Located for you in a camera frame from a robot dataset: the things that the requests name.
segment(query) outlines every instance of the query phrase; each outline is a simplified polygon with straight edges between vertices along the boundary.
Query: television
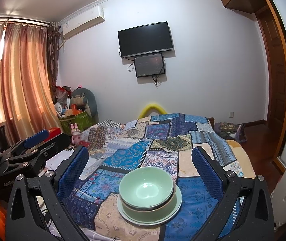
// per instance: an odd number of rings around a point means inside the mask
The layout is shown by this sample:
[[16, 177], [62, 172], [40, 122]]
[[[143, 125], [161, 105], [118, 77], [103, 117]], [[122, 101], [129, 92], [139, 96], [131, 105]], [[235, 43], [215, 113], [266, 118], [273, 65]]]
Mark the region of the television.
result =
[[118, 32], [122, 58], [173, 50], [167, 22], [137, 26]]

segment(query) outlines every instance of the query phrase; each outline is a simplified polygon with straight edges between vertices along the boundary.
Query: bed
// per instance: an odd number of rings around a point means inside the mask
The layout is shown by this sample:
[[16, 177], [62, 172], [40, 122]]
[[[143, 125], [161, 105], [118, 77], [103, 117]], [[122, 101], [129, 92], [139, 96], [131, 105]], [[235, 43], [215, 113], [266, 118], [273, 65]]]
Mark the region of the bed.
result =
[[[191, 240], [218, 202], [211, 198], [192, 163], [194, 147], [202, 146], [226, 171], [255, 177], [240, 144], [220, 138], [213, 125], [213, 118], [173, 113], [127, 124], [107, 120], [90, 127], [81, 133], [81, 144], [89, 151], [88, 163], [63, 204], [91, 240]], [[152, 228], [128, 223], [116, 205], [122, 177], [144, 166], [166, 170], [183, 196], [178, 214]], [[235, 204], [220, 236], [230, 232], [242, 201]]]

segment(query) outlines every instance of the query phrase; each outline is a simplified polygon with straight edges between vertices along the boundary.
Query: yellow foam noodle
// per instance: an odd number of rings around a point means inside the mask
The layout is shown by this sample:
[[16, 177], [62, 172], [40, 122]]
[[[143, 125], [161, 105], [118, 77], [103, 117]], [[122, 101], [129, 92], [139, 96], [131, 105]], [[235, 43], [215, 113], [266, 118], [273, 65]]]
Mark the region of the yellow foam noodle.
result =
[[144, 118], [147, 116], [147, 113], [151, 110], [151, 109], [154, 109], [156, 110], [160, 115], [164, 115], [164, 114], [167, 114], [167, 112], [160, 106], [160, 105], [157, 105], [155, 103], [151, 103], [151, 104], [148, 104], [141, 112], [140, 116], [138, 117], [138, 119], [141, 119], [141, 118]]

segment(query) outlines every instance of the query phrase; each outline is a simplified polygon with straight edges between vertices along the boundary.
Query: red box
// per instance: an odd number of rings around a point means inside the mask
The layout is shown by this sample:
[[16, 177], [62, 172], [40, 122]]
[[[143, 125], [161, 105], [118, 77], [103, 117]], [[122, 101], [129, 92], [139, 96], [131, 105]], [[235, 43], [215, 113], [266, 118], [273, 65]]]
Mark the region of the red box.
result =
[[44, 140], [44, 142], [49, 141], [50, 139], [54, 138], [58, 134], [61, 134], [61, 129], [60, 128], [50, 128], [48, 130], [49, 132], [49, 137]]

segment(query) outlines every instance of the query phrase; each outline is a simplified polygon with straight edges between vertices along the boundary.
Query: screw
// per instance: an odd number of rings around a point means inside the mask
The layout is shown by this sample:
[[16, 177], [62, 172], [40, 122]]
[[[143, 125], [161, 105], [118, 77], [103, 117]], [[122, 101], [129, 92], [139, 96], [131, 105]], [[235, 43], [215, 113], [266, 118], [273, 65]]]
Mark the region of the screw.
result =
[[231, 177], [231, 178], [234, 178], [234, 177], [235, 177], [235, 172], [232, 171], [232, 170], [229, 170], [229, 171], [227, 172], [227, 175], [228, 175], [229, 177]]
[[46, 171], [45, 176], [46, 177], [51, 177], [53, 174], [54, 174], [54, 171], [48, 170], [48, 171]]
[[264, 180], [264, 176], [258, 175], [258, 180], [263, 181]]
[[19, 175], [16, 177], [16, 180], [22, 180], [22, 179], [23, 179], [23, 177], [24, 177], [24, 175], [23, 175], [23, 174], [19, 174]]

